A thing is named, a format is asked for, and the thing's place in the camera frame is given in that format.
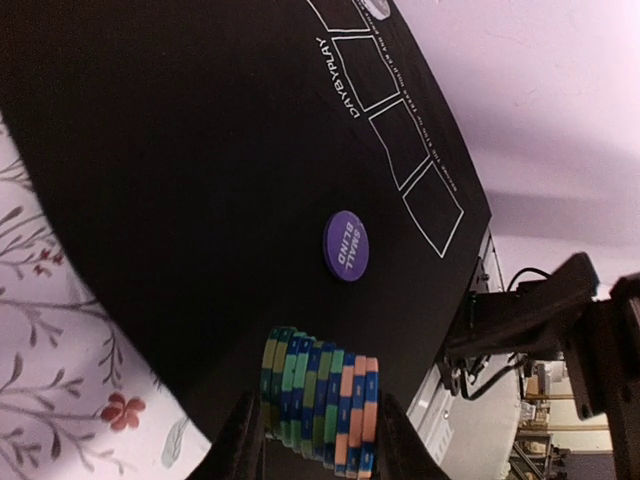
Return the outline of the blue green moved chip stack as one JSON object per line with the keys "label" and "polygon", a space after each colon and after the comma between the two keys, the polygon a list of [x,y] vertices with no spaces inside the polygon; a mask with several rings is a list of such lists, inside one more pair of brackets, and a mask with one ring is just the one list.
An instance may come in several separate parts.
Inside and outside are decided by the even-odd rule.
{"label": "blue green moved chip stack", "polygon": [[264,433],[340,478],[376,464],[379,361],[294,327],[269,332],[261,361]]}

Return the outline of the clear dealer button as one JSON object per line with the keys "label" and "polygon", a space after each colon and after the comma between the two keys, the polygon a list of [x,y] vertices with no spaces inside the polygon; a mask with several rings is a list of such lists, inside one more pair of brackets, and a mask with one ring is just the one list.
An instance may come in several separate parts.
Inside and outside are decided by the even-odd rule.
{"label": "clear dealer button", "polygon": [[391,15],[391,6],[388,0],[362,0],[361,3],[379,21],[386,20]]}

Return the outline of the purple small blind button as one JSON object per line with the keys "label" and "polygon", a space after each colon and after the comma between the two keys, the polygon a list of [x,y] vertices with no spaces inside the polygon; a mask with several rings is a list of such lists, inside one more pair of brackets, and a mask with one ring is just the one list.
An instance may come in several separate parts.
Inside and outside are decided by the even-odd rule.
{"label": "purple small blind button", "polygon": [[355,282],[364,275],[370,243],[364,223],[355,213],[342,210],[329,218],[323,234],[323,254],[338,279]]}

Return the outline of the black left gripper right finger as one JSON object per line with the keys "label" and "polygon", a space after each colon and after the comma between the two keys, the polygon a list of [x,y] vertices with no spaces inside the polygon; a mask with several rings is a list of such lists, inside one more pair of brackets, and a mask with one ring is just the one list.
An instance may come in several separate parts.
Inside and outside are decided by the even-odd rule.
{"label": "black left gripper right finger", "polygon": [[397,398],[380,393],[374,478],[381,480],[449,480],[431,457]]}

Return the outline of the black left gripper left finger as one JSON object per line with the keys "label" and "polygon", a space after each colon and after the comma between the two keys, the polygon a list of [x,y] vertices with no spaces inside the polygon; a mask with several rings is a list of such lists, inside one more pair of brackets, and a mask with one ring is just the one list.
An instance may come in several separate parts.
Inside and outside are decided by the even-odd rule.
{"label": "black left gripper left finger", "polygon": [[200,480],[265,478],[265,436],[260,395],[245,391],[227,417],[205,459]]}

